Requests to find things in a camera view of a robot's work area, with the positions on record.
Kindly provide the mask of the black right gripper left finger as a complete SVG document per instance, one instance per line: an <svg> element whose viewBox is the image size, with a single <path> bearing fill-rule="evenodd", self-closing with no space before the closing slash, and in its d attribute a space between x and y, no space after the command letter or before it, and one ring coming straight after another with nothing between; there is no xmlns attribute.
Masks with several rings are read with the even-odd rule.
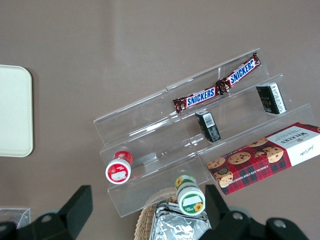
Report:
<svg viewBox="0 0 320 240"><path fill-rule="evenodd" d="M72 240L78 237L92 212L92 187L82 185L58 211L58 215Z"/></svg>

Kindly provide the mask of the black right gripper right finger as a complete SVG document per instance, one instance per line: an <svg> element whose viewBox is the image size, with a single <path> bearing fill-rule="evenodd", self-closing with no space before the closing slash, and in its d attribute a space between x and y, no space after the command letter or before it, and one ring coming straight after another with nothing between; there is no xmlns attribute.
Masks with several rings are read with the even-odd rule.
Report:
<svg viewBox="0 0 320 240"><path fill-rule="evenodd" d="M205 186L205 211L211 229L204 233L206 240L243 240L249 234L251 220L238 210L230 210L217 187Z"/></svg>

